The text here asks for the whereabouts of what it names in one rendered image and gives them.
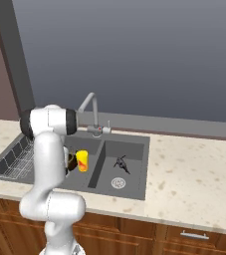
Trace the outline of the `grey sink with drainboard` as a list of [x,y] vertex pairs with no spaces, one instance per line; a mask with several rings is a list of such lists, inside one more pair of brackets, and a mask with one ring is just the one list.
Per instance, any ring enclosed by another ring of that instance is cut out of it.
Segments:
[[[78,131],[65,139],[70,153],[84,149],[89,153],[89,169],[68,172],[61,189],[144,200],[149,153],[147,136],[104,134],[94,138]],[[129,173],[118,165],[123,157]],[[33,143],[20,134],[0,155],[0,179],[32,184],[34,182]]]

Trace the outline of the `yellow orange cup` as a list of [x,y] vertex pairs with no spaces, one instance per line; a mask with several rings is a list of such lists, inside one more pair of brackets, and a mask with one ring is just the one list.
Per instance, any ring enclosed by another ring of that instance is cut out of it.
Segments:
[[80,172],[86,172],[89,168],[89,153],[86,150],[76,152],[78,168]]

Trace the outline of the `dark brown cup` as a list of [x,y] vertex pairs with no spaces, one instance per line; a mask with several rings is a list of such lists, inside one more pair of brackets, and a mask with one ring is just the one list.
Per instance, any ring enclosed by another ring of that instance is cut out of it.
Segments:
[[67,170],[72,171],[78,166],[76,155],[73,153],[69,154]]

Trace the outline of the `grey metal tap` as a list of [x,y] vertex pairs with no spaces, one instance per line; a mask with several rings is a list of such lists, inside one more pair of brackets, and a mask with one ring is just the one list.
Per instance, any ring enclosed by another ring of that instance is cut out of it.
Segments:
[[82,104],[77,110],[78,116],[78,125],[81,124],[81,119],[83,117],[83,113],[85,112],[88,104],[93,105],[93,116],[94,116],[94,124],[92,126],[87,127],[87,132],[90,132],[93,137],[100,137],[104,133],[111,133],[112,129],[110,126],[102,127],[99,125],[99,111],[98,111],[98,100],[95,93],[89,93],[87,97],[84,99]]

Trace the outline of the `grey window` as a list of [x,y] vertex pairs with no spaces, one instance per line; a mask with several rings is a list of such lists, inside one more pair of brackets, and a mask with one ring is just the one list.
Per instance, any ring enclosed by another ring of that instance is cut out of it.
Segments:
[[226,139],[226,0],[0,0],[0,120],[89,93],[102,125]]

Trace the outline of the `wooden cupboard door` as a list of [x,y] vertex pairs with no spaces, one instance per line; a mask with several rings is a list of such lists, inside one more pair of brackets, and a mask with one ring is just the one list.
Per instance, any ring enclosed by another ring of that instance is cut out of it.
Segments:
[[152,255],[154,223],[87,213],[73,229],[87,255]]
[[45,244],[44,223],[23,218],[18,201],[0,198],[2,255],[39,255]]

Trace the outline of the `wooden drawer front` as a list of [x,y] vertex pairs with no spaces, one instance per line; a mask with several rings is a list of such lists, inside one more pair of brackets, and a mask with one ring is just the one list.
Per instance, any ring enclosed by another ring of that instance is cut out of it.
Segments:
[[[209,236],[209,240],[186,238],[185,230]],[[155,233],[155,255],[226,255],[226,234],[158,224]]]

